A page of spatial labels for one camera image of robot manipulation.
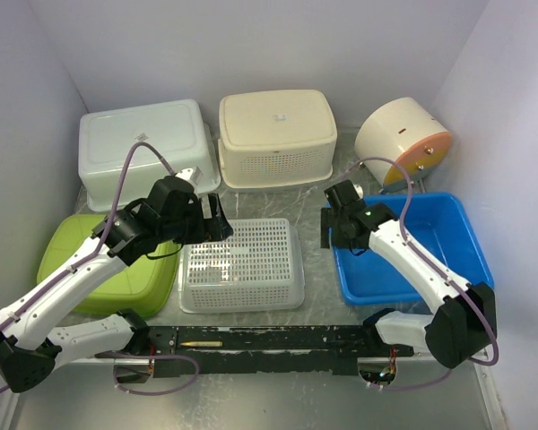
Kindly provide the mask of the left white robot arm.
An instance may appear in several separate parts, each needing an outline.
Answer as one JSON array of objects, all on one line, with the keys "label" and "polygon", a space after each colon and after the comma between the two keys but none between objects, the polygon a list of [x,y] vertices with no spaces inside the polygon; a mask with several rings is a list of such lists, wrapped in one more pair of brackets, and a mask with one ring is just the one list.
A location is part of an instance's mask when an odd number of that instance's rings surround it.
[{"label": "left white robot arm", "polygon": [[150,328],[131,309],[72,327],[59,322],[94,289],[162,244],[220,242],[233,229],[220,198],[209,193],[211,215],[185,176],[165,176],[148,197],[110,213],[79,249],[32,291],[0,310],[0,375],[8,389],[25,392],[54,370],[99,353],[142,357]]}]

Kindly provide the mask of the aluminium rail frame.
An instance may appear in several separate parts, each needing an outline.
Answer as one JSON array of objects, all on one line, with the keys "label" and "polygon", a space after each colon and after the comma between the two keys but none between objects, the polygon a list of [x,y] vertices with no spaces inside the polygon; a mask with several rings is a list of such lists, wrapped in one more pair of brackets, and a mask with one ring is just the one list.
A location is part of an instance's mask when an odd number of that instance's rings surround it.
[{"label": "aluminium rail frame", "polygon": [[399,419],[406,427],[428,429],[430,427],[445,429],[455,422],[462,421],[471,414],[470,405],[481,402],[486,426],[489,429],[506,429],[508,422],[501,406],[499,394],[494,386],[489,371],[466,361],[454,369],[441,365],[426,349],[413,348],[413,355],[400,357],[391,351],[388,358],[365,358],[358,361],[359,372],[356,375],[334,375],[326,372],[281,373],[281,374],[201,374],[197,362],[189,357],[183,359],[194,365],[192,374],[176,377],[158,378],[153,372],[154,362],[150,356],[128,358],[118,353],[99,353],[90,357],[76,359],[54,370],[44,381],[21,393],[7,390],[0,399],[0,429],[8,428],[13,422],[18,398],[22,394],[34,393],[45,388],[46,383],[61,375],[65,370],[75,370],[79,366],[103,366],[112,370],[114,383],[123,394],[141,396],[140,386],[150,380],[174,382],[175,387],[165,393],[171,395],[183,392],[196,385],[207,375],[223,375],[231,378],[245,375],[261,381],[266,387],[279,375],[321,375],[335,378],[352,378],[361,386],[376,391],[379,397],[390,393],[404,393],[413,398],[415,403],[405,407],[401,402],[390,400],[384,406],[375,408],[382,426],[393,425]]}]

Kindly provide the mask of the cream cylindrical bucket orange rim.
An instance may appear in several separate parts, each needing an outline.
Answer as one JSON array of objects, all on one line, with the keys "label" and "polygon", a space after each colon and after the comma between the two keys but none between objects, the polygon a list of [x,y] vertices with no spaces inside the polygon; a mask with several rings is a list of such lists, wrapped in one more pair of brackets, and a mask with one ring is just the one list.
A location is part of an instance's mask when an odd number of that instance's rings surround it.
[{"label": "cream cylindrical bucket orange rim", "polygon": [[359,159],[391,159],[412,181],[423,179],[447,155],[452,134],[415,99],[392,100],[361,126],[354,144]]}]

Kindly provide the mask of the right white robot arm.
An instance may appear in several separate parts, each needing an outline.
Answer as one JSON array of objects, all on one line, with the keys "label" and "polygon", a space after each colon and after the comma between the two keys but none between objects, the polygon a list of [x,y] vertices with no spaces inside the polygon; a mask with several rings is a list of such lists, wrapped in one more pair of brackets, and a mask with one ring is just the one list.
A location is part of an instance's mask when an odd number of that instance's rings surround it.
[{"label": "right white robot arm", "polygon": [[403,213],[386,204],[366,203],[350,180],[325,190],[321,210],[321,246],[345,249],[359,257],[378,255],[420,294],[430,314],[386,309],[373,315],[362,335],[364,349],[384,355],[393,345],[426,349],[444,367],[454,369],[492,348],[486,366],[499,361],[495,293],[447,268],[407,230]]}]

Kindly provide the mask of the cream perforated basket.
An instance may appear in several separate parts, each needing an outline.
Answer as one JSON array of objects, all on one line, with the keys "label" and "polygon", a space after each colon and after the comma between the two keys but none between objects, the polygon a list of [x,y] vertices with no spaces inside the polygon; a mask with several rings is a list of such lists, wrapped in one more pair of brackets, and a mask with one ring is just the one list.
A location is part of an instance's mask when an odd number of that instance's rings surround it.
[{"label": "cream perforated basket", "polygon": [[293,187],[333,173],[337,127],[318,90],[230,95],[219,106],[221,175],[234,190]]}]

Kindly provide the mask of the brass pencil-like rod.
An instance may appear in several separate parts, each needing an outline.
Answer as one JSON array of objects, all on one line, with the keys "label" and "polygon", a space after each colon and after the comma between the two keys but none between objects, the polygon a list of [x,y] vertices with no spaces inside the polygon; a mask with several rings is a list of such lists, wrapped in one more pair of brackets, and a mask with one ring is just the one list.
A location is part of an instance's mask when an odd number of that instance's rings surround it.
[{"label": "brass pencil-like rod", "polygon": [[220,348],[223,346],[223,342],[218,340],[193,340],[181,342],[180,346],[183,348]]}]

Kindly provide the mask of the blue plastic tub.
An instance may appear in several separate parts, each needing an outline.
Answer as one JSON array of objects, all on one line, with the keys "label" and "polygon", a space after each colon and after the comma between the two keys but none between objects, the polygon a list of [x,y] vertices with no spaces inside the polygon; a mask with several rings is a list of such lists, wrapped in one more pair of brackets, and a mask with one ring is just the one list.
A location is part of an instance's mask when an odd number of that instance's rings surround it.
[{"label": "blue plastic tub", "polygon": [[[494,280],[462,203],[451,193],[419,193],[405,215],[405,227],[434,256],[471,283]],[[343,299],[350,305],[420,301],[420,294],[386,260],[367,251],[355,256],[333,249]]]}]

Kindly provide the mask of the green plastic tub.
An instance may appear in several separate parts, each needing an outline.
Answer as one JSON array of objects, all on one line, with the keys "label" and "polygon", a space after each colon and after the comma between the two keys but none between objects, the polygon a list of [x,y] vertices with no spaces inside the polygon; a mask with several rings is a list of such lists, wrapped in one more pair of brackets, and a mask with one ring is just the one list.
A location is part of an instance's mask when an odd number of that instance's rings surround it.
[{"label": "green plastic tub", "polygon": [[[82,245],[103,220],[100,214],[78,214],[65,219],[50,239],[37,273],[45,280]],[[74,310],[84,314],[113,314],[131,308],[142,317],[157,314],[169,299],[178,271],[179,246],[168,242],[143,256],[91,292]]]}]

